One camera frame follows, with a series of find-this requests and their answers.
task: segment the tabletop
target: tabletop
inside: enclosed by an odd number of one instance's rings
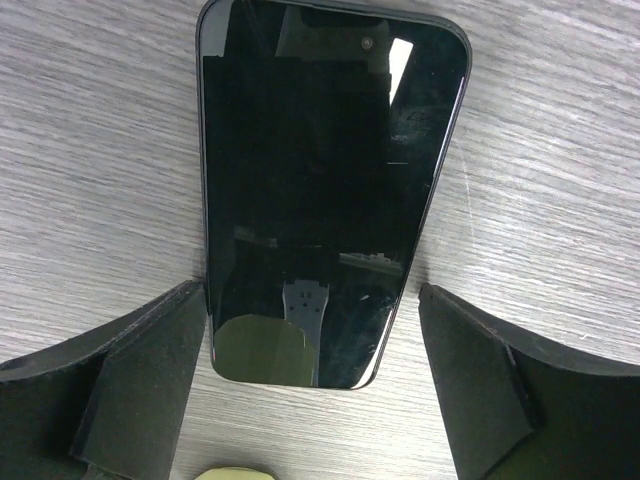
[[[204,0],[0,6],[0,362],[202,274],[194,33]],[[640,3],[402,0],[468,34],[471,81],[377,378],[218,377],[205,340],[173,480],[453,479],[417,317],[429,280],[640,363]]]

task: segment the phone bezel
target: phone bezel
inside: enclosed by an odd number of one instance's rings
[[[206,291],[206,299],[207,299],[207,310],[208,310],[208,322],[209,322],[209,356],[211,363],[213,365],[214,362],[214,352],[213,352],[213,336],[215,332],[213,331],[213,315],[211,312],[211,300],[209,298],[209,225],[208,225],[208,195],[207,195],[207,162],[206,162],[206,145],[205,145],[205,122],[204,122],[204,85],[202,80],[202,54],[201,54],[201,33],[204,25],[205,17],[209,11],[215,4],[219,3],[221,0],[208,0],[207,3],[202,7],[200,11],[200,15],[198,16],[198,22],[196,25],[196,63],[197,63],[197,88],[198,88],[198,132],[199,132],[199,143],[200,143],[200,168],[201,168],[201,178],[202,178],[202,212],[203,212],[203,229],[204,229],[204,243],[205,243],[205,291]],[[400,295],[398,297],[398,303],[394,307],[393,311],[390,313],[389,320],[385,325],[385,329],[380,338],[380,342],[378,344],[378,348],[374,354],[375,362],[372,363],[373,368],[364,382],[358,382],[357,385],[351,388],[351,390],[357,390],[359,388],[366,387],[369,385],[376,377],[378,368],[380,367],[380,362],[382,360],[382,354],[386,347],[387,341],[389,339],[389,334],[391,332],[391,327],[395,322],[396,315],[398,313],[398,308],[402,297],[404,296],[405,289],[407,286],[407,282],[409,280],[409,274],[411,272],[411,268],[413,266],[413,261],[415,258],[416,249],[418,244],[420,243],[420,237],[422,236],[422,231],[424,229],[424,223],[426,221],[427,214],[429,212],[429,208],[431,207],[431,202],[433,200],[433,195],[437,188],[438,178],[440,177],[440,171],[442,169],[442,164],[444,158],[446,156],[447,150],[449,148],[449,144],[451,142],[451,137],[453,133],[453,128],[455,126],[456,120],[458,118],[458,114],[460,112],[460,108],[462,106],[462,100],[464,98],[465,91],[467,89],[467,85],[469,83],[469,75],[471,73],[471,65],[472,65],[472,49],[469,39],[466,33],[454,22],[447,20],[442,17],[438,17],[435,15],[429,15],[425,13],[418,12],[407,12],[402,10],[394,10],[388,8],[378,8],[369,5],[351,5],[345,2],[337,2],[332,0],[316,0],[313,2],[302,2],[298,0],[287,0],[287,1],[277,1],[273,0],[274,3],[283,3],[287,5],[298,5],[302,7],[316,7],[325,10],[340,12],[340,13],[352,13],[357,15],[368,15],[368,16],[379,16],[385,17],[394,20],[405,20],[412,21],[416,23],[423,23],[425,25],[432,25],[436,27],[443,28],[451,33],[453,33],[463,44],[465,48],[465,52],[467,55],[467,66],[465,70],[464,77],[460,83],[460,87],[458,89],[458,93],[456,96],[456,100],[451,112],[451,116],[449,117],[449,121],[447,123],[447,129],[445,131],[445,136],[440,147],[440,152],[438,153],[438,158],[436,160],[436,166],[433,173],[433,182],[431,189],[429,191],[429,196],[427,198],[427,202],[425,204],[424,211],[422,212],[422,217],[420,219],[420,224],[418,227],[418,241],[415,244],[414,250],[411,255],[411,261],[409,262],[409,267],[407,270],[407,274],[403,280],[402,288],[400,289]]]

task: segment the black smartphone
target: black smartphone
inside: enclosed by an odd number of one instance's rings
[[[353,389],[380,362],[471,49],[441,18],[364,8],[216,0],[200,15],[207,301],[225,378]]]

